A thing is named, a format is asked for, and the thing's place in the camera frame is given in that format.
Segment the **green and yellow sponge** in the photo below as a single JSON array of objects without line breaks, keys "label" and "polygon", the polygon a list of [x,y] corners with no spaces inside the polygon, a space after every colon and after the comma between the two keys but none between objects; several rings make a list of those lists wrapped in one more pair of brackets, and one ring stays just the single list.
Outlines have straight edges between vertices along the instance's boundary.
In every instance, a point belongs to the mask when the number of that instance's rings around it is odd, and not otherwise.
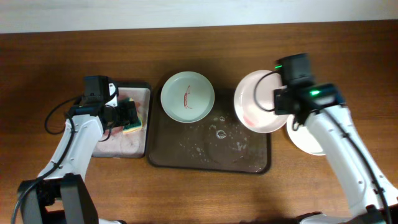
[{"label": "green and yellow sponge", "polygon": [[143,127],[141,115],[139,114],[138,106],[132,98],[126,98],[119,102],[128,108],[128,115],[131,118],[129,124],[124,125],[123,134],[129,134],[134,131],[140,130]]}]

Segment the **pink plate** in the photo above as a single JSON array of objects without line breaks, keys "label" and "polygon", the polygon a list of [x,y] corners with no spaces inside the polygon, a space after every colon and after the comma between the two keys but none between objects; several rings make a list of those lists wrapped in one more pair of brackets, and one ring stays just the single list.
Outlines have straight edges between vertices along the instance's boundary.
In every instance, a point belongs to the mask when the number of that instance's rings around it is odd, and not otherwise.
[{"label": "pink plate", "polygon": [[256,133],[271,133],[287,122],[287,115],[274,112],[274,90],[282,87],[281,77],[270,70],[246,75],[234,92],[234,110],[240,122]]}]

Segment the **cream white plate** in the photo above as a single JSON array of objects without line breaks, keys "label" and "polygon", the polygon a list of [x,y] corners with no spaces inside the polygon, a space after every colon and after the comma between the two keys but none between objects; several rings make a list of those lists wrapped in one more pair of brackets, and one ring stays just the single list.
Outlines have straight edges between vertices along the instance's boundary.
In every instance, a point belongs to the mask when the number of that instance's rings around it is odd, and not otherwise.
[{"label": "cream white plate", "polygon": [[296,131],[294,127],[294,115],[290,115],[287,118],[286,129],[287,134],[293,144],[303,152],[314,156],[324,156],[322,147],[319,145],[317,140],[309,133],[305,126],[299,126]]}]

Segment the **pale green plate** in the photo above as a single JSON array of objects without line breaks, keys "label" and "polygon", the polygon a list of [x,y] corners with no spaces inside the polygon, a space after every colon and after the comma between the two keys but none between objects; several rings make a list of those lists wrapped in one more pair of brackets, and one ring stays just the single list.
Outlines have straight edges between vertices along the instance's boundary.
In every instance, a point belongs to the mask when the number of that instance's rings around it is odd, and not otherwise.
[{"label": "pale green plate", "polygon": [[165,113],[175,121],[194,123],[211,111],[215,91],[210,81],[197,72],[179,72],[171,76],[160,92]]}]

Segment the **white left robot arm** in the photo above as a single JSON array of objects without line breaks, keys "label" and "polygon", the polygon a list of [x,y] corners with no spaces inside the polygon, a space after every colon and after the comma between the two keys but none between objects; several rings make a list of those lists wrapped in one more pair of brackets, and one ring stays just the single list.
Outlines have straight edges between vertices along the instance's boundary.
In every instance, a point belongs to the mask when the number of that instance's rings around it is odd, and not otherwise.
[{"label": "white left robot arm", "polygon": [[11,223],[106,223],[85,185],[93,151],[116,127],[140,122],[132,100],[118,101],[118,84],[106,76],[84,78],[85,91],[71,99],[62,138],[45,168],[21,182]]}]

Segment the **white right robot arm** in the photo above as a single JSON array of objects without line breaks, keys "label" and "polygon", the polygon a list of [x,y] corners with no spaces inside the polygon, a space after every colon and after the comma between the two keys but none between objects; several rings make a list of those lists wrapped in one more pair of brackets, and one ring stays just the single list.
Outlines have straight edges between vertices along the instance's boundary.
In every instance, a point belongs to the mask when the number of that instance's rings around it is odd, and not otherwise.
[{"label": "white right robot arm", "polygon": [[346,195],[348,223],[397,223],[397,189],[360,138],[343,95],[332,83],[317,84],[307,54],[277,60],[282,88],[274,113],[292,114],[317,140]]}]

